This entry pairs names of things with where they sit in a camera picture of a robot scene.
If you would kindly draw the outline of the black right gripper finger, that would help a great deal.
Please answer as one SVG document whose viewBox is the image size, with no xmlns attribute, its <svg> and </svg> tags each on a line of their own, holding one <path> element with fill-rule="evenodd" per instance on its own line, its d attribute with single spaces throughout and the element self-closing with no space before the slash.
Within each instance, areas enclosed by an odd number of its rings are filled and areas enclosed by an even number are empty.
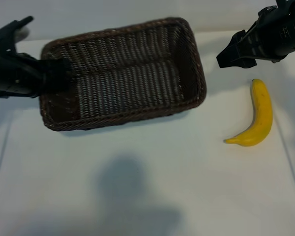
<svg viewBox="0 0 295 236">
<path fill-rule="evenodd" d="M 239 43 L 245 37 L 246 31 L 241 30 L 235 33 L 227 47 L 218 54 L 217 60 L 240 60 L 245 57 L 240 53 Z"/>
<path fill-rule="evenodd" d="M 240 67 L 244 69 L 252 68 L 257 65 L 255 59 L 239 58 L 236 54 L 223 54 L 217 56 L 220 68 Z"/>
</svg>

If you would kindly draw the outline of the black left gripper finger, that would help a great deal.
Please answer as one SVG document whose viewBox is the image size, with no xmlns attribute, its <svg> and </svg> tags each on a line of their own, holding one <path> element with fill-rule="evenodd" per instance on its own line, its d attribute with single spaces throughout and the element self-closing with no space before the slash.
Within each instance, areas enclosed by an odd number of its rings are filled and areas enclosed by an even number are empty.
<svg viewBox="0 0 295 236">
<path fill-rule="evenodd" d="M 70 72 L 56 70 L 45 74 L 41 93 L 58 93 L 70 88 Z"/>
<path fill-rule="evenodd" d="M 29 54 L 24 53 L 27 63 L 41 71 L 47 70 L 64 70 L 69 71 L 69 61 L 64 58 L 60 59 L 36 59 Z"/>
</svg>

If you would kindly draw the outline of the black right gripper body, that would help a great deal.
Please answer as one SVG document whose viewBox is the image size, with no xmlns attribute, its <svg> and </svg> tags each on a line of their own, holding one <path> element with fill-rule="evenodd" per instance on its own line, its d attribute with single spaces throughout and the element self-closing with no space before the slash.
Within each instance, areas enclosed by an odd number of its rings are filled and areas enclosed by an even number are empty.
<svg viewBox="0 0 295 236">
<path fill-rule="evenodd" d="M 295 6 L 269 6 L 247 32 L 252 57 L 273 63 L 295 52 Z"/>
</svg>

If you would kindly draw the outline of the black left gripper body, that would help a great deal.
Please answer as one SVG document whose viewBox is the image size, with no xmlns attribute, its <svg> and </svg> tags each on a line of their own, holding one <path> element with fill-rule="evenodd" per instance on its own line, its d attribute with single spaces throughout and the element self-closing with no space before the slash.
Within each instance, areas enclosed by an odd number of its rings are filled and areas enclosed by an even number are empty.
<svg viewBox="0 0 295 236">
<path fill-rule="evenodd" d="M 35 98 L 42 90 L 41 61 L 28 54 L 0 56 L 0 98 Z"/>
</svg>

